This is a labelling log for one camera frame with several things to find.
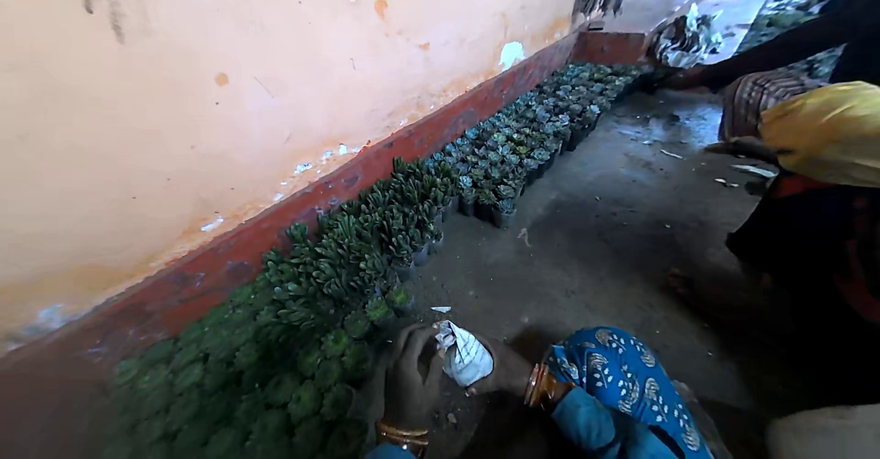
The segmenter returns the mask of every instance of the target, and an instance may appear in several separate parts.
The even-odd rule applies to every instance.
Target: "hand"
[[[689,89],[703,86],[702,73],[706,70],[705,66],[691,67],[676,72],[672,76],[657,83],[659,87],[669,89]]]
[[[710,153],[726,153],[730,155],[742,155],[749,158],[765,161],[774,165],[779,165],[778,155],[790,153],[786,150],[774,150],[768,148],[764,143],[754,136],[741,136],[731,138],[730,141],[713,143],[706,148]]]
[[[427,428],[440,394],[444,353],[431,358],[428,376],[419,372],[419,355],[437,330],[425,323],[409,325],[401,331],[391,350],[385,375],[385,415],[388,425],[403,430]]]
[[[473,335],[489,350],[494,367],[492,373],[468,387],[468,396],[505,390],[514,396],[525,397],[525,387],[529,384],[529,376],[532,374],[534,365],[506,344],[478,334]]]

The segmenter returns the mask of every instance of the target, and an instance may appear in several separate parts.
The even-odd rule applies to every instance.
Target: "concrete floor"
[[[798,385],[785,368],[756,363],[776,359],[769,349],[731,346],[664,287],[676,267],[698,288],[745,288],[724,239],[757,204],[743,185],[759,178],[730,167],[755,162],[701,151],[717,140],[720,117],[710,95],[636,93],[615,105],[520,198],[510,230],[458,214],[446,222],[443,252],[410,286],[417,317],[448,317],[508,341],[523,332],[549,341],[583,327],[620,327],[653,348],[701,402],[750,420],[800,408],[798,396],[786,396]],[[725,187],[718,177],[740,185]],[[429,457],[459,455],[489,401],[465,397],[445,378]],[[725,442],[745,440],[737,425],[718,424]]]

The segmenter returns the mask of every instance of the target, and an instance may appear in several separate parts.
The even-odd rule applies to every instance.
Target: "striped cloth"
[[[730,141],[741,136],[760,138],[761,113],[789,98],[827,83],[817,82],[784,71],[746,74],[724,89],[724,111],[718,139]]]

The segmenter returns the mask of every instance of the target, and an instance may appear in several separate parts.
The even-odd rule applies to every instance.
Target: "yellow cloth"
[[[761,114],[764,144],[792,172],[831,184],[880,188],[880,87],[838,83]]]

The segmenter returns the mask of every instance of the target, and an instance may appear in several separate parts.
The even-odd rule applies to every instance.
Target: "peach painted wall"
[[[562,38],[573,3],[0,0],[0,350]]]

